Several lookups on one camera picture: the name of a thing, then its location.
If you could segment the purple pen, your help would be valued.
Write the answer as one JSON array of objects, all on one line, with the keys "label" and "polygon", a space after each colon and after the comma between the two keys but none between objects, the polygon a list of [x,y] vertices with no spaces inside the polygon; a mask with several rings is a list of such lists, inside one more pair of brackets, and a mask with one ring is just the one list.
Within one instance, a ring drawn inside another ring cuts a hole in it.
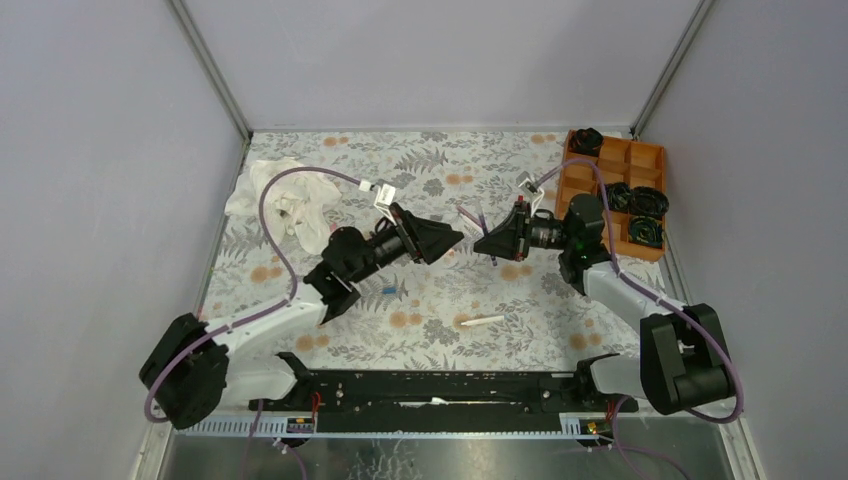
[{"label": "purple pen", "polygon": [[[482,232],[482,238],[481,238],[481,240],[482,240],[482,239],[485,239],[488,236],[489,229],[488,229],[488,226],[487,226],[485,212],[484,212],[482,203],[480,203],[479,201],[477,203],[477,209],[478,209],[478,212],[477,212],[478,213],[478,221],[480,223],[480,228],[481,228],[481,232]],[[498,266],[497,257],[494,256],[494,255],[489,255],[489,258],[491,260],[492,266],[497,267]]]}]

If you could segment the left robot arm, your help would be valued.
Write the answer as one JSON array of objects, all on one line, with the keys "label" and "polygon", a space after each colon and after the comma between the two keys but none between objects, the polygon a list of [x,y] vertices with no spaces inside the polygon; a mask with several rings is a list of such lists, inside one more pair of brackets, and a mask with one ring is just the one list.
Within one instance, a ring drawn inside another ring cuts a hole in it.
[{"label": "left robot arm", "polygon": [[175,318],[139,371],[148,390],[145,416],[186,429],[220,405],[275,400],[285,410],[301,409],[309,401],[308,381],[268,354],[268,346],[344,314],[361,297],[356,284],[394,261],[407,257],[431,265],[463,238],[449,224],[393,203],[371,237],[355,227],[336,229],[320,262],[289,298],[260,304],[241,318]]}]

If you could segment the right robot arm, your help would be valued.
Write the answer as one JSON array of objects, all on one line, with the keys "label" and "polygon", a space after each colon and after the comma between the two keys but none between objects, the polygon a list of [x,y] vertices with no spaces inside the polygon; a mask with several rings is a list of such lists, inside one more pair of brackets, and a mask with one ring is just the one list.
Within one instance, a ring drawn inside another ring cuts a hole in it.
[{"label": "right robot arm", "polygon": [[736,419],[744,403],[738,374],[727,352],[717,312],[706,304],[685,305],[628,275],[603,241],[607,211],[591,194],[572,198],[562,219],[534,214],[516,202],[506,219],[474,243],[475,252],[525,260],[531,249],[556,250],[559,272],[579,294],[604,305],[639,334],[636,356],[607,354],[579,362],[575,402],[597,412],[612,398],[646,400],[670,415],[733,398]]}]

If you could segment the white pen blue tip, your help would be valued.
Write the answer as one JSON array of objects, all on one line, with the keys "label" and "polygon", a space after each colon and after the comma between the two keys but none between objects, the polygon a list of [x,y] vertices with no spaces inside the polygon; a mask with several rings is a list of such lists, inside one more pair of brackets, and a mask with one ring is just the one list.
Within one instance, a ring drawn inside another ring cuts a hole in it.
[{"label": "white pen blue tip", "polygon": [[481,325],[487,325],[487,324],[492,324],[492,323],[496,323],[496,322],[501,322],[504,319],[505,319],[504,315],[480,317],[480,318],[473,318],[473,319],[461,321],[459,323],[459,325],[462,326],[462,327],[474,327],[474,326],[481,326]]}]

